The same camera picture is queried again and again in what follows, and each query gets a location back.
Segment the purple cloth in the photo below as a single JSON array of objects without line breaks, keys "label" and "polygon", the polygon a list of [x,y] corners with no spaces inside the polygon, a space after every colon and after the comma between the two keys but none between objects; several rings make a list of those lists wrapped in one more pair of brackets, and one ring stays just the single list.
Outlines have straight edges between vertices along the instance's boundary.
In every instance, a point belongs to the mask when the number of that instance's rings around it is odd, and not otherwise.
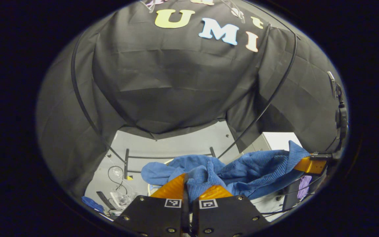
[{"label": "purple cloth", "polygon": [[299,199],[301,199],[307,195],[308,190],[310,189],[307,186],[308,186],[308,184],[310,184],[310,181],[312,178],[313,177],[309,176],[309,175],[305,175],[304,177],[301,178],[301,183],[299,184],[299,192],[298,192],[298,198]]}]

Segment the white floor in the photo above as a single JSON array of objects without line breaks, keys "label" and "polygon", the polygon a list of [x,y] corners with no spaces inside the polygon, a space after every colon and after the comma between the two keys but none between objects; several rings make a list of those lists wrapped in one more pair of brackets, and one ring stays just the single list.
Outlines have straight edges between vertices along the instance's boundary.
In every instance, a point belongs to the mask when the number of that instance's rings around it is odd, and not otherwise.
[{"label": "white floor", "polygon": [[[181,135],[173,138],[166,138],[161,140],[152,140],[149,138],[143,138],[136,135],[128,134],[118,131],[111,147],[125,159],[125,151],[129,149],[130,156],[150,156],[150,157],[165,157],[165,156],[182,156],[188,154],[208,154],[210,153],[210,147],[213,147],[216,156],[219,156],[230,144],[234,142],[232,134],[226,124],[226,122],[217,122],[216,124],[204,128],[202,130]],[[249,146],[244,153],[259,150],[257,142],[254,142]],[[236,146],[232,147],[220,160],[228,164],[231,161],[238,158],[239,154]],[[108,169],[112,166],[124,167],[124,163],[117,158],[113,153],[108,152],[107,156],[100,163],[97,171],[94,174],[93,180],[89,183],[85,196],[92,198],[98,204],[101,204],[108,209],[107,206],[101,201],[96,194],[97,191],[102,191],[105,196],[111,198],[110,192],[114,191],[118,185],[112,182],[108,178]],[[136,159],[129,158],[128,170],[129,171],[141,171],[144,165],[149,162],[161,162],[164,163],[170,159]],[[121,179],[115,175],[115,172],[122,172],[118,168],[112,168],[109,172],[109,176],[115,182],[121,183]],[[132,191],[136,195],[148,195],[147,183],[141,178],[140,173],[129,172],[128,176],[132,176],[132,180],[123,181],[122,185],[128,190],[128,194]],[[123,187],[118,189],[119,192],[125,194]],[[252,200],[251,202],[257,207],[260,212],[268,213],[281,210],[280,206],[283,204],[283,198],[280,201],[275,200],[275,194],[267,195],[261,198]],[[268,221],[272,221],[282,214],[276,214],[270,217],[266,217]]]}]

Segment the fabric tent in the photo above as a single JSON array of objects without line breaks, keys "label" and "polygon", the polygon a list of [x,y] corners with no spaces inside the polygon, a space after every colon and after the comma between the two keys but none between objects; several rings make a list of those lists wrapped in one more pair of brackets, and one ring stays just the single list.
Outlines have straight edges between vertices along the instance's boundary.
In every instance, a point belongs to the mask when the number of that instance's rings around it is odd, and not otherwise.
[{"label": "fabric tent", "polygon": [[[245,24],[228,6],[169,0],[155,12],[140,2],[95,22],[84,32],[75,59],[83,103],[102,137],[112,142],[117,130],[162,139],[197,131],[225,120],[236,139],[253,121],[282,78],[292,57],[293,34],[269,24],[260,11],[245,9]],[[155,24],[156,11],[191,10],[179,28]],[[259,19],[263,24],[253,23]],[[206,21],[238,27],[237,45],[223,37],[199,36]],[[249,34],[258,52],[247,48]],[[49,67],[36,109],[42,155],[62,188],[80,199],[108,151],[83,115],[71,81],[73,39]],[[336,109],[327,72],[341,83],[325,53],[300,36],[286,82],[247,135],[236,144],[244,150],[262,132],[295,132],[313,152],[330,150],[337,136]]]}]

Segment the blue towel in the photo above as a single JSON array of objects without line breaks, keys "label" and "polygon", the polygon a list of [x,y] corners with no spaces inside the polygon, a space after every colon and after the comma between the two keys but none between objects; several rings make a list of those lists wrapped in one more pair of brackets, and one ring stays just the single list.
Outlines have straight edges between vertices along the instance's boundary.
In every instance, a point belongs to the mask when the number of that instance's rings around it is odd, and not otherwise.
[{"label": "blue towel", "polygon": [[289,141],[289,151],[251,152],[228,165],[215,157],[202,155],[179,156],[169,165],[151,162],[143,167],[141,176],[152,185],[165,185],[180,174],[188,173],[190,201],[213,185],[223,186],[232,195],[255,199],[276,192],[301,177],[303,172],[293,168],[307,156],[310,154],[305,149]]},{"label": "blue towel", "polygon": [[97,204],[93,199],[89,197],[82,196],[81,201],[83,201],[87,206],[98,210],[99,212],[103,213],[103,206],[100,204]]}]

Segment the black metal frame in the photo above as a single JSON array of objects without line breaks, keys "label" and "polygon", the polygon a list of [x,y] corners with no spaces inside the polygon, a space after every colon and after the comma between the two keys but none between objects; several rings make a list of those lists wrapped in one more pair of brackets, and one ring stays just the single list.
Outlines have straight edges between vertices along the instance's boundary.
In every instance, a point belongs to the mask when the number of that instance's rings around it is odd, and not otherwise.
[{"label": "black metal frame", "polygon": [[[203,154],[204,156],[215,156],[215,151],[213,150],[213,147],[210,147],[210,154]],[[130,150],[127,148],[125,151],[125,165],[124,165],[124,177],[125,179],[128,177],[128,173],[141,173],[141,171],[129,171],[128,170],[128,161],[129,158],[135,158],[135,159],[173,159],[177,156],[167,156],[167,157],[149,157],[149,156],[130,156]]]}]

